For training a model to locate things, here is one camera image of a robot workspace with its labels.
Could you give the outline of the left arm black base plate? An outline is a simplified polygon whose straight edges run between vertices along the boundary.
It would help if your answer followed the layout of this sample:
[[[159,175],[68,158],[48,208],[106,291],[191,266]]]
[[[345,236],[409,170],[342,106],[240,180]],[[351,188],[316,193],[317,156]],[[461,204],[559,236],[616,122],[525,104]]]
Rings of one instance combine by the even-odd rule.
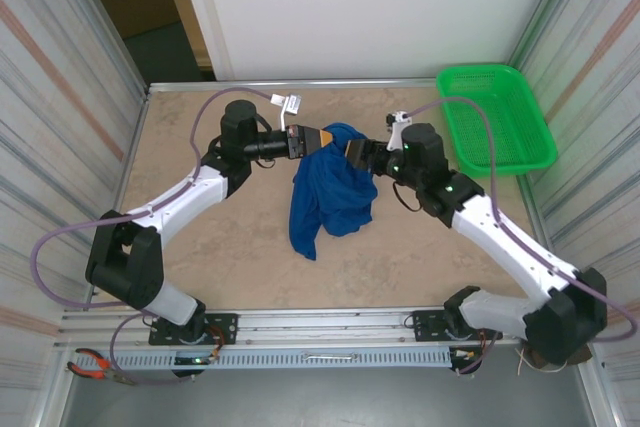
[[[237,314],[205,313],[179,326],[158,318],[151,324],[148,343],[151,346],[234,345],[238,320]]]

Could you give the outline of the blue t-shirt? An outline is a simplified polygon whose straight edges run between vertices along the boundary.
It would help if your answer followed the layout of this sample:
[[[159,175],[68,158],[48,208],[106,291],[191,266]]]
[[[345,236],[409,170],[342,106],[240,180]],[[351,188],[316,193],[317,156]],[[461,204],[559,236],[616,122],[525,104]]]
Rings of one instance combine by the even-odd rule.
[[[355,233],[372,221],[372,203],[378,190],[372,175],[347,161],[352,140],[366,136],[345,123],[325,128],[332,142],[303,158],[293,178],[289,212],[289,240],[304,258],[317,259],[315,240],[320,229],[334,237]]]

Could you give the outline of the orange-handled pliers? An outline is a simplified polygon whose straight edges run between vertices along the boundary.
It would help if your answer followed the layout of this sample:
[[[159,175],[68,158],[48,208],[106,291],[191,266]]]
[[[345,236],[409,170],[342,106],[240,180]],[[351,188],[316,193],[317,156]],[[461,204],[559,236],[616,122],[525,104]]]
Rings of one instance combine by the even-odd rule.
[[[135,382],[128,377],[117,372],[111,362],[105,358],[101,353],[90,348],[76,348],[75,353],[79,356],[85,356],[90,358],[98,367],[97,370],[87,370],[79,367],[76,363],[69,361],[67,363],[67,369],[75,376],[84,379],[93,380],[109,380],[117,382],[123,385],[134,386]]]

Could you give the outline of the aluminium table edge bar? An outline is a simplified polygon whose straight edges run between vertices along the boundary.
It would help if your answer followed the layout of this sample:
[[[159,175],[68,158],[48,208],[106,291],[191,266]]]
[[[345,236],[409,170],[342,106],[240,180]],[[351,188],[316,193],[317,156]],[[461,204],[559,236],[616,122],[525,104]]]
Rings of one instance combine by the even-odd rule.
[[[322,80],[254,80],[224,82],[156,82],[149,86],[149,93],[209,92],[229,88],[249,88],[259,91],[284,90],[299,92],[308,89],[357,89],[357,88],[435,88],[435,78],[394,79],[322,79]]]

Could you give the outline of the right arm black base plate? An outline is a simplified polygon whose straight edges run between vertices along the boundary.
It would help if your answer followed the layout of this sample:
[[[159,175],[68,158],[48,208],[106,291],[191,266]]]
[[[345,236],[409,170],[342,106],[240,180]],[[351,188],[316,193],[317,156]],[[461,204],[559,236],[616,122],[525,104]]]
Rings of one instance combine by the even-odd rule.
[[[487,329],[454,331],[444,309],[416,310],[409,315],[409,319],[405,326],[414,332],[416,342],[490,341],[494,335],[498,340],[503,338],[502,333]]]

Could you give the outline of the green plastic mesh basket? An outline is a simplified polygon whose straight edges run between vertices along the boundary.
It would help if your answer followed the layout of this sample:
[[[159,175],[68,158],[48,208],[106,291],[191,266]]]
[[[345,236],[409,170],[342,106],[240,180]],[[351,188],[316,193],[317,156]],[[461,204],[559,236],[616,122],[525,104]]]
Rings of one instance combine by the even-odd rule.
[[[465,97],[488,118],[495,144],[496,173],[524,175],[551,166],[557,149],[526,78],[503,64],[449,67],[436,77],[443,97]],[[462,102],[442,107],[460,170],[490,175],[488,137],[481,116]]]

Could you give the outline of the aluminium mounting rail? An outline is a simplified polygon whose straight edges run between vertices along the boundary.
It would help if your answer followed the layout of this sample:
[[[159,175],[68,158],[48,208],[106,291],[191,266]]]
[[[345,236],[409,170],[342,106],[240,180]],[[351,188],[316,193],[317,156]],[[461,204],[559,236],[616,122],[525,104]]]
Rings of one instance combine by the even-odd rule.
[[[405,347],[415,343],[408,328],[412,307],[365,309],[239,310],[233,349]],[[131,309],[65,312],[53,346],[106,349],[117,327],[122,350],[149,347],[150,328]]]

